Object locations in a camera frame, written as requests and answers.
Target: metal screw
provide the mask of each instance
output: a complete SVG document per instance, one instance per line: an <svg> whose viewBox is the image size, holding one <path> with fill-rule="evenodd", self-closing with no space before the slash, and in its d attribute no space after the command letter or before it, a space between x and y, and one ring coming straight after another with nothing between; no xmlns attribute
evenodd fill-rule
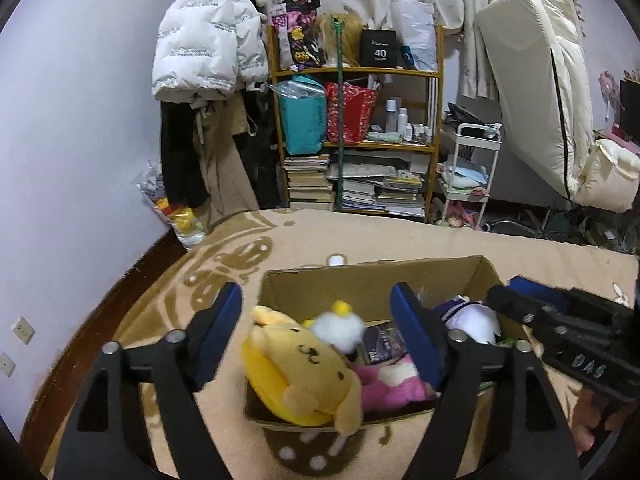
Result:
<svg viewBox="0 0 640 480"><path fill-rule="evenodd" d="M117 341L109 341L102 345L102 353L107 355L115 354L118 350L120 350L120 343Z"/></svg>
<svg viewBox="0 0 640 480"><path fill-rule="evenodd" d="M455 329L449 330L449 339L453 339L453 341L457 343L462 343L469 339L469 336L463 330Z"/></svg>
<svg viewBox="0 0 640 480"><path fill-rule="evenodd" d="M180 330L178 328L176 330L171 330L171 332L164 336L164 339L166 339L166 341L169 343L175 344L184 340L185 337L187 337L187 333L184 330Z"/></svg>
<svg viewBox="0 0 640 480"><path fill-rule="evenodd" d="M520 339L516 341L516 350L519 350L523 354L528 354L533 350L531 343L529 341L524 341L524 339Z"/></svg>

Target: pink plush toy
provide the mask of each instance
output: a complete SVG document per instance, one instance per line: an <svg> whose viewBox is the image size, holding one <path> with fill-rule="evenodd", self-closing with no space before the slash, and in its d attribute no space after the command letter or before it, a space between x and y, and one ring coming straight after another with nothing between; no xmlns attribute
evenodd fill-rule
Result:
<svg viewBox="0 0 640 480"><path fill-rule="evenodd" d="M357 366L354 368L362 381L362 411L389 412L409 402L431 400L436 393L418 377L414 361L409 354L389 366Z"/></svg>

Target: electrical outlet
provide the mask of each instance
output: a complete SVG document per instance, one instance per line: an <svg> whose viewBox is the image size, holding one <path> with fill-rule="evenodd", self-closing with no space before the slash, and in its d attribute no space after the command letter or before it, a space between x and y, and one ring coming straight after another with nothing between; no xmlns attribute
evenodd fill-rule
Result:
<svg viewBox="0 0 640 480"><path fill-rule="evenodd" d="M14 334L18 336L18 339L22 341L25 345L29 344L33 334L35 334L35 330L31 327L27 320L20 316L20 319L15 322L14 327L11 329L14 331Z"/></svg>
<svg viewBox="0 0 640 480"><path fill-rule="evenodd" d="M15 368L15 363L11 361L11 358L4 352L0 352L0 371L7 377L11 377Z"/></svg>

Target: floral red bag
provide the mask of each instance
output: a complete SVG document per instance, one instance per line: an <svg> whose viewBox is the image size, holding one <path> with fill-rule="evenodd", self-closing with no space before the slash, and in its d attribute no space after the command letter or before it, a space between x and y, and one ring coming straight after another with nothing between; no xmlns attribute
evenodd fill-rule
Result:
<svg viewBox="0 0 640 480"><path fill-rule="evenodd" d="M338 85L327 83L326 98L328 117L326 134L330 142L338 142ZM377 90L344 84L344 142L362 142L369 132L369 121L378 99Z"/></svg>

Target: human hand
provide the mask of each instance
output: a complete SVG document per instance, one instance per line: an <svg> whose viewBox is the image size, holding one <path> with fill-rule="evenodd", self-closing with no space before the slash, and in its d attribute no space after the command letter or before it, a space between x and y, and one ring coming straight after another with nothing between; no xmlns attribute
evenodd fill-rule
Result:
<svg viewBox="0 0 640 480"><path fill-rule="evenodd" d="M583 388L578 397L578 403L574 408L574 416L571 421L571 431L574 434L575 448L580 456L591 449L595 437L591 430L597 427L602 419L602 408L594 402L593 392L588 388ZM633 413L637 407L636 402L623 406L616 413L605 421L605 430L619 430L626 418Z"/></svg>

